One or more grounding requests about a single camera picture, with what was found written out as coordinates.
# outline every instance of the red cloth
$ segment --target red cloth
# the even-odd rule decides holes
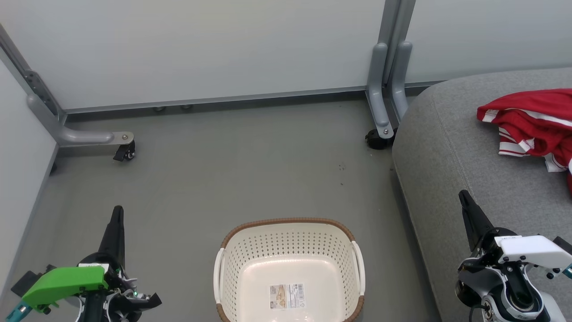
[[[544,156],[549,172],[568,169],[572,193],[572,89],[503,96],[479,107],[476,117],[499,126],[499,154]]]

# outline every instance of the product label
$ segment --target product label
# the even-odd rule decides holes
[[[305,307],[304,284],[280,284],[270,286],[270,309],[284,310]]]

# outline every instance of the white plastic basket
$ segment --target white plastic basket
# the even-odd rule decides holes
[[[224,322],[351,322],[366,276],[352,233],[320,218],[246,223],[223,241],[214,299]]]

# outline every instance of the cable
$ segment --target cable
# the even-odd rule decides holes
[[[469,313],[468,313],[468,322],[472,322],[472,312],[473,312],[475,309],[483,309],[483,310],[486,310],[487,307],[485,307],[484,305],[480,305],[480,304],[471,306],[471,310],[470,310]]]

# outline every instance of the gray sofa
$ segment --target gray sofa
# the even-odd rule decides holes
[[[443,322],[466,322],[456,269],[470,254],[458,193],[467,189],[492,224],[521,235],[557,235],[572,242],[572,198],[566,173],[548,173],[543,158],[498,155],[498,127],[476,109],[501,96],[572,88],[572,68],[483,74],[434,85],[411,104],[393,157]],[[530,272],[572,319],[572,281]]]

